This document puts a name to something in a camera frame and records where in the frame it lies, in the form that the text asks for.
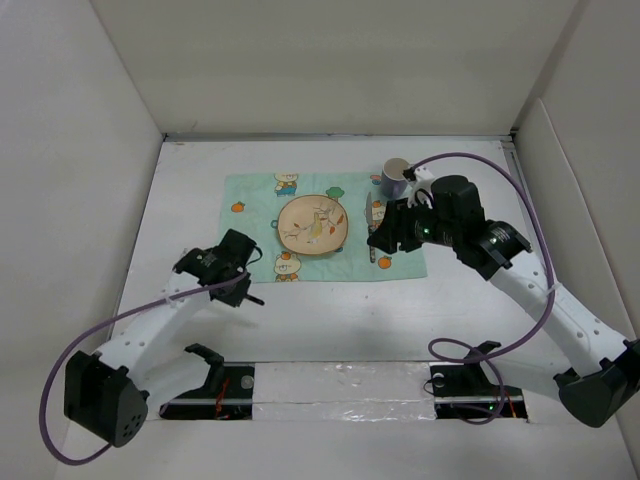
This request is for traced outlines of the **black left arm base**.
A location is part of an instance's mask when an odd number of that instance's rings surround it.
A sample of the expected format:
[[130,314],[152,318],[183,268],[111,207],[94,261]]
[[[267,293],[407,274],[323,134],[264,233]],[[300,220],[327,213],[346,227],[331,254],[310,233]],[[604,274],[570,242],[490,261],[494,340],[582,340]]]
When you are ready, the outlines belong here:
[[162,405],[159,417],[164,420],[251,420],[255,365],[228,363],[222,355],[197,343],[185,351],[208,365],[207,376],[197,388]]

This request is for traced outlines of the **beige patterned plate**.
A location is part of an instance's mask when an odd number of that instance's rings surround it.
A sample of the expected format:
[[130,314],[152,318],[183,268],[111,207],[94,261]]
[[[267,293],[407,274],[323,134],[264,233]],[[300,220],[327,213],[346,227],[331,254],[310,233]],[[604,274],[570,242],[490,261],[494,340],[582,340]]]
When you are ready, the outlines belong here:
[[298,256],[323,256],[343,247],[349,234],[345,208],[323,195],[304,195],[288,202],[277,222],[282,246]]

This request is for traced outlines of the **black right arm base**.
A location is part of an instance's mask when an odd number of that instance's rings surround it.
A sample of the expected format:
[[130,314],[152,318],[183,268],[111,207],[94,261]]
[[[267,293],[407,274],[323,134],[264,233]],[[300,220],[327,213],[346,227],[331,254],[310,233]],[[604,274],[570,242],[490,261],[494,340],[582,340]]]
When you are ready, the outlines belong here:
[[457,419],[467,423],[497,419],[528,419],[521,389],[505,386],[501,396],[496,380],[490,380],[483,364],[434,362],[423,391],[434,399],[436,418]]

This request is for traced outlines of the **mint green cartoon cloth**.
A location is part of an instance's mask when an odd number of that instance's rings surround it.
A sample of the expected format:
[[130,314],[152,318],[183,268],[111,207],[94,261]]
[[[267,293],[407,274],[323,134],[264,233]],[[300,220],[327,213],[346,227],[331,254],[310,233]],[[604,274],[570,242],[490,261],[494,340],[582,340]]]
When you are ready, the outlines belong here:
[[[367,282],[423,278],[427,266],[423,254],[386,254],[375,250],[370,263],[366,243],[366,196],[373,201],[374,225],[385,213],[386,199],[380,193],[380,177],[370,172],[355,173],[254,173],[230,175],[225,179],[219,231],[229,229],[256,241],[262,258],[249,266],[260,283],[324,281]],[[346,210],[349,234],[343,247],[323,256],[298,256],[286,250],[278,238],[281,209],[304,195],[323,195],[338,201]]]

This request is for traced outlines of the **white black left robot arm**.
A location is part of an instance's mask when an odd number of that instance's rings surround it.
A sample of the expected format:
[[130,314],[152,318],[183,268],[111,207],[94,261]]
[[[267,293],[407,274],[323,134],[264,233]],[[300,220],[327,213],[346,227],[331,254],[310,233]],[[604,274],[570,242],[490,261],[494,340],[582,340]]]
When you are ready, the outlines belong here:
[[218,301],[236,308],[249,299],[247,266],[256,242],[230,229],[220,243],[194,248],[174,265],[159,303],[93,353],[76,352],[66,363],[64,414],[112,447],[122,447],[147,416],[178,396],[212,396],[225,383],[224,358],[192,343],[172,360],[165,349],[196,313]]

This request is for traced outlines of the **steak knife black blade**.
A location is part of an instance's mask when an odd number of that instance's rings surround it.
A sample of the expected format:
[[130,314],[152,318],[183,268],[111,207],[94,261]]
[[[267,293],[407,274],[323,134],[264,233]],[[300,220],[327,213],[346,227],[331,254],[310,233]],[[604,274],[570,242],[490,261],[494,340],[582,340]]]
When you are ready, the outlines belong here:
[[[367,234],[368,238],[374,232],[374,219],[373,219],[373,201],[371,192],[369,192],[366,196],[366,205],[365,205],[365,217],[367,222]],[[370,263],[375,264],[376,262],[376,253],[375,248],[369,244],[369,240],[367,238],[367,245],[369,248],[369,260]]]

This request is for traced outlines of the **purple ceramic cup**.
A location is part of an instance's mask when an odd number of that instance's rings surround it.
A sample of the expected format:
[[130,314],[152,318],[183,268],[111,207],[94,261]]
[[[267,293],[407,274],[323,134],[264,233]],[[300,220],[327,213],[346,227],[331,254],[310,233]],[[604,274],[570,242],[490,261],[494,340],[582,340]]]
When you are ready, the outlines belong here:
[[403,158],[391,158],[387,160],[381,173],[381,193],[390,200],[396,200],[404,194],[408,182],[404,177],[404,171],[409,168],[409,162]]

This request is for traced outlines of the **silver fork black handle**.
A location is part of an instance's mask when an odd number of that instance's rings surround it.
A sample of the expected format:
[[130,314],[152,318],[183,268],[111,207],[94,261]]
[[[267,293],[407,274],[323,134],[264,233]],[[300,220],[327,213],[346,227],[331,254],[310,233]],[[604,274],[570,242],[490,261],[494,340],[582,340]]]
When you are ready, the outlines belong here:
[[254,303],[256,305],[259,305],[259,306],[264,306],[265,305],[265,301],[264,300],[259,299],[257,297],[252,296],[252,295],[249,295],[249,294],[245,295],[244,299],[246,301],[252,302],[252,303]]

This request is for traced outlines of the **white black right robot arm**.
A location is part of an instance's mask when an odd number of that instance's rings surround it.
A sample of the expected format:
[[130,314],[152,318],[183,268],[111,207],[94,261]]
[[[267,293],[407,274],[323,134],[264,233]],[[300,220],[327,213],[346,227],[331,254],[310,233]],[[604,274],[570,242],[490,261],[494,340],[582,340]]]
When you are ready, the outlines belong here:
[[547,255],[510,224],[486,218],[477,187],[449,175],[415,183],[409,197],[388,202],[370,247],[386,254],[425,243],[449,247],[465,266],[509,296],[560,348],[563,356],[518,360],[485,341],[461,359],[473,393],[496,386],[534,391],[559,401],[579,422],[603,426],[639,391],[639,343],[600,321],[553,278]]

